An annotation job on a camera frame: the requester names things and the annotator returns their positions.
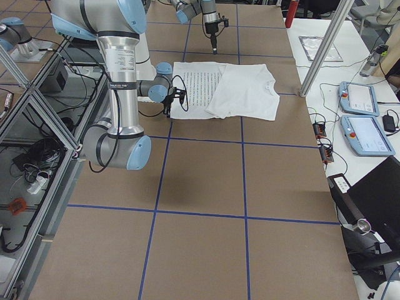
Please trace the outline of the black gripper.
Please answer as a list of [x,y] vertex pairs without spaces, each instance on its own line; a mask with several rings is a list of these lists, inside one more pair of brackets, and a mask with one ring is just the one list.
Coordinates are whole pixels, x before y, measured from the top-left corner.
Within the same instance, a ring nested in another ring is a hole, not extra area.
[[216,34],[219,31],[218,22],[206,22],[205,23],[206,34],[210,37],[212,53],[216,55],[218,53],[218,42]]
[[170,91],[168,92],[167,96],[164,99],[163,114],[167,118],[171,117],[171,104],[175,99],[179,99],[179,102],[181,103],[181,89],[173,87],[170,89]]

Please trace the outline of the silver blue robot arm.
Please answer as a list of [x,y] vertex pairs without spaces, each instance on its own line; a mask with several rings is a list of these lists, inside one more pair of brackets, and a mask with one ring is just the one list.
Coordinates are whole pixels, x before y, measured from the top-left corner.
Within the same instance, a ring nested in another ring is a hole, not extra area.
[[210,39],[212,53],[218,53],[217,33],[221,18],[217,13],[216,2],[212,0],[180,1],[172,0],[169,3],[176,10],[176,17],[181,24],[188,23],[198,15],[202,16],[204,34]]
[[151,139],[139,123],[138,97],[173,100],[173,69],[159,63],[152,80],[138,80],[136,47],[147,27],[141,1],[52,1],[52,24],[61,34],[96,41],[106,65],[109,109],[83,139],[86,158],[101,168],[140,170],[148,162]]

